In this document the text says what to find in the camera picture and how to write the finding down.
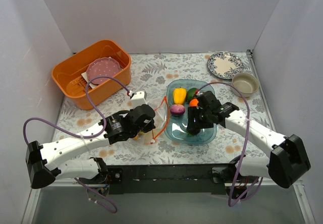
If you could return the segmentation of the dark purple fruit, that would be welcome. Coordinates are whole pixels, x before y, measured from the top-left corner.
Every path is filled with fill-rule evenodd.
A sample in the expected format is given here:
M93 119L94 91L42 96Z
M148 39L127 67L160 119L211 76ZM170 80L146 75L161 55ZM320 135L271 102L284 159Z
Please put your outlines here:
M200 133L200 129L189 129L189 130L187 130L187 133L189 135L195 136Z

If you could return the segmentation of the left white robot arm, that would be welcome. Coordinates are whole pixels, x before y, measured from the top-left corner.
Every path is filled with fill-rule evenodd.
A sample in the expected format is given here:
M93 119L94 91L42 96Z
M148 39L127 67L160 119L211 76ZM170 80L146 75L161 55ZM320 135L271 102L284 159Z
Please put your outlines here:
M92 127L63 140L27 144L26 165L33 189L44 188L58 179L85 178L101 184L109 175L98 158L73 158L87 151L134 138L155 129L155 111L147 104L121 110Z

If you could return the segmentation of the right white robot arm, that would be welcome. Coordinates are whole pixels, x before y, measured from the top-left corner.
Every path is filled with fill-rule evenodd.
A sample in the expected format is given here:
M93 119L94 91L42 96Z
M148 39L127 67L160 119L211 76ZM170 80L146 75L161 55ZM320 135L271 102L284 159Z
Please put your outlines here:
M303 141L295 134L287 137L250 120L236 105L221 104L210 91L197 97L197 105L188 107L187 132L196 135L215 125L229 129L259 148L265 158L242 153L219 173L219 178L240 182L245 177L272 179L278 186L289 188L307 171L311 164Z

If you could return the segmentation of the clear zip top bag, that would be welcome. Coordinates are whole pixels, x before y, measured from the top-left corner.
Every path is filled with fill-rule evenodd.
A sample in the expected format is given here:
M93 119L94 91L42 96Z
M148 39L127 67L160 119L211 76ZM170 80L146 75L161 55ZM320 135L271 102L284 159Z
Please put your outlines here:
M166 96L156 99L150 99L148 105L153 108L155 112L154 125L155 128L144 135L140 135L138 142L143 142L144 144L155 144L157 143L157 138L166 129L169 123L169 109Z

